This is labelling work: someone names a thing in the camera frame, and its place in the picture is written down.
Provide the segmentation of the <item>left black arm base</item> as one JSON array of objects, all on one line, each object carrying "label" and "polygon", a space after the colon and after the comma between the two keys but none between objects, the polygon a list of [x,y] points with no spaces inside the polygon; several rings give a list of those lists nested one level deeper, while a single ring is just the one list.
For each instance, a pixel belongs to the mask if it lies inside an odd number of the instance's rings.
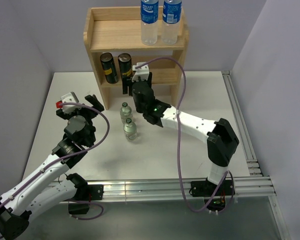
[{"label": "left black arm base", "polygon": [[[68,201],[68,213],[72,218],[87,221],[100,217],[104,213],[104,207],[98,202],[103,198],[104,186],[102,184],[86,185],[79,187],[74,197]],[[98,215],[84,217],[89,210],[96,208],[100,210]]]}]

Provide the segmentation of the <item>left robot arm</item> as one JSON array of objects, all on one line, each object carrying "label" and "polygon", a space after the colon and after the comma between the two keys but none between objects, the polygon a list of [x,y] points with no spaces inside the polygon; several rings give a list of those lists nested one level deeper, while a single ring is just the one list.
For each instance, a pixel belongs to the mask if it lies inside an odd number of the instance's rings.
[{"label": "left robot arm", "polygon": [[56,103],[56,115],[67,121],[63,138],[35,171],[0,195],[0,239],[16,239],[30,221],[60,202],[90,205],[93,192],[77,173],[68,174],[58,185],[48,187],[101,144],[96,141],[92,120],[102,116],[105,108],[95,95],[87,95],[85,100],[89,106],[80,104],[75,93],[70,92]]}]

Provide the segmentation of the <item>black can yellow label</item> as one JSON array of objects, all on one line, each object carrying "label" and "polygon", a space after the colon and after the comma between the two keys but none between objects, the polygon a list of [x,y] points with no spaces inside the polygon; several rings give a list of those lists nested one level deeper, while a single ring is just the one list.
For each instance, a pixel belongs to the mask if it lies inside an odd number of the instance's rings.
[{"label": "black can yellow label", "polygon": [[122,79],[130,78],[133,75],[132,58],[130,54],[121,53],[118,56],[118,65]]}]

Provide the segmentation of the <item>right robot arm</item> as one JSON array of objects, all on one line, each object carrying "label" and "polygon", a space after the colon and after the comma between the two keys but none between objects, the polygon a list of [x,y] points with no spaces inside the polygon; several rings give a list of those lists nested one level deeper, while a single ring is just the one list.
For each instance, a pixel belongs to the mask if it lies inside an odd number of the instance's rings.
[{"label": "right robot arm", "polygon": [[122,93],[133,97],[136,111],[150,124],[162,128],[180,130],[207,144],[208,159],[212,162],[207,177],[206,189],[212,195],[219,194],[224,183],[222,177],[240,143],[230,122],[224,118],[218,121],[200,118],[182,111],[155,98],[152,89],[152,74],[146,80],[122,81]]}]

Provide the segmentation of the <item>blue label water bottle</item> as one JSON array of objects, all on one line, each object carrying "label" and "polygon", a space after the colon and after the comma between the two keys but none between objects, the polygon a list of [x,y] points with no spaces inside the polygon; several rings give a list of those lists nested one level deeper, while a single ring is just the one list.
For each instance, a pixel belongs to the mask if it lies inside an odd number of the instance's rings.
[{"label": "blue label water bottle", "polygon": [[174,45],[178,39],[182,14],[182,0],[165,0],[162,11],[161,40]]}]

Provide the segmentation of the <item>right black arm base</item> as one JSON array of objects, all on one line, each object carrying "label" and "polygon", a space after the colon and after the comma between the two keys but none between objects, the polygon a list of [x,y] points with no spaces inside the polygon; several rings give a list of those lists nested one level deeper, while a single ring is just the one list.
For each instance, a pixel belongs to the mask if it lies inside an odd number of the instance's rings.
[{"label": "right black arm base", "polygon": [[[207,180],[195,180],[190,182],[189,194],[194,197],[203,197],[206,204],[211,198],[217,185]],[[229,203],[232,202],[235,195],[234,183],[231,180],[224,180],[214,195],[212,201],[207,206],[207,210],[211,213],[219,213],[223,211]]]}]

